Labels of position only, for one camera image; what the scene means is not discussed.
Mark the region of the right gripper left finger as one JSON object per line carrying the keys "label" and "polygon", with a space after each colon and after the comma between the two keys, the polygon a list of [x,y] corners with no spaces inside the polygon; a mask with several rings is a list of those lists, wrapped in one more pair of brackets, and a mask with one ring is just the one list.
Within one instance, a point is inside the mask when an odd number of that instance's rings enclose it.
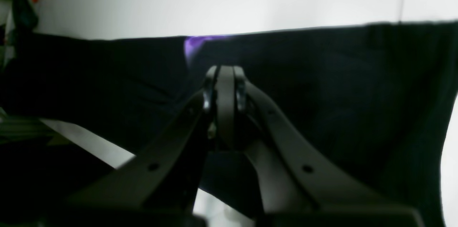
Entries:
{"label": "right gripper left finger", "polygon": [[73,206],[113,211],[186,211],[194,204],[208,153],[219,67],[142,152],[68,199]]}

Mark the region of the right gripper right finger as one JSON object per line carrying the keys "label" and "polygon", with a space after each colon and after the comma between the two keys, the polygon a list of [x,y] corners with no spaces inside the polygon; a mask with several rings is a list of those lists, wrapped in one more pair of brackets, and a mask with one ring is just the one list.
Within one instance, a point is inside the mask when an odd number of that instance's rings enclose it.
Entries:
{"label": "right gripper right finger", "polygon": [[315,149],[241,67],[219,69],[219,135],[253,165],[257,227],[421,227],[416,209],[357,181]]}

